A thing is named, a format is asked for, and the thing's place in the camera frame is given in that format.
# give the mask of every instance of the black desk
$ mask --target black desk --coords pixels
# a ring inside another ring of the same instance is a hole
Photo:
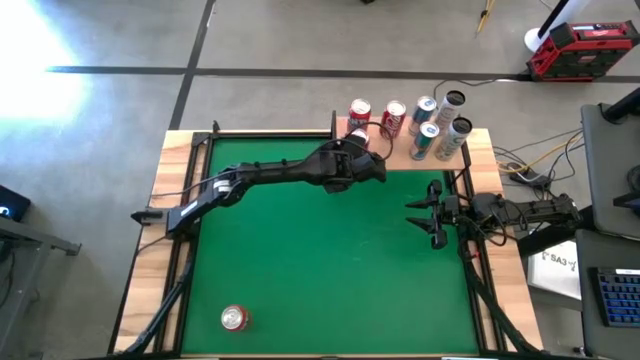
[[[580,224],[549,226],[522,238],[522,257],[573,239],[577,229],[640,240],[640,218],[631,209],[613,206],[614,198],[631,191],[627,172],[640,165],[640,117],[629,115],[624,124],[614,125],[597,105],[585,105],[581,113],[592,205],[580,211]]]
[[[605,327],[587,269],[591,267],[640,268],[640,242],[578,230],[578,270],[582,293],[582,326],[585,348],[594,355],[616,360],[638,359],[640,329]]]

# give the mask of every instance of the red soda can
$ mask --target red soda can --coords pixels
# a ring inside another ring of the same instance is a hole
[[[370,121],[371,119],[371,104],[364,99],[355,99],[349,107],[349,125],[348,131],[351,132],[354,129],[367,130],[367,125],[359,127],[360,125]]]
[[[224,309],[220,320],[225,329],[242,331],[249,323],[249,312],[240,305],[230,305]]]
[[[407,107],[403,103],[397,100],[390,101],[382,114],[382,126],[389,131],[391,138],[398,137],[400,129],[402,129],[402,123],[404,117],[407,115]],[[380,135],[383,138],[388,139],[387,132],[380,128]]]

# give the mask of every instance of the table leg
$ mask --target table leg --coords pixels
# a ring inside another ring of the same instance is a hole
[[[528,257],[535,255],[544,249],[573,239],[578,229],[595,230],[593,224],[593,208],[591,206],[580,210],[580,216],[582,216],[582,221],[579,223],[547,226],[542,230],[535,231],[518,240],[520,256]]]

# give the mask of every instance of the white paper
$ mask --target white paper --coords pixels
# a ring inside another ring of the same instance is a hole
[[[581,300],[576,243],[567,241],[529,257],[529,285]]]

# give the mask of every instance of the white can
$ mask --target white can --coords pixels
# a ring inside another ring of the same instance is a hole
[[[440,141],[440,146],[436,149],[435,156],[440,161],[449,161],[460,149],[462,144],[473,130],[471,121],[467,118],[459,117],[451,122],[449,131]]]
[[[464,94],[458,90],[449,91],[445,95],[442,103],[440,103],[440,110],[438,110],[435,121],[440,128],[440,135],[445,134],[453,119],[460,115],[460,109],[462,109],[465,101]]]

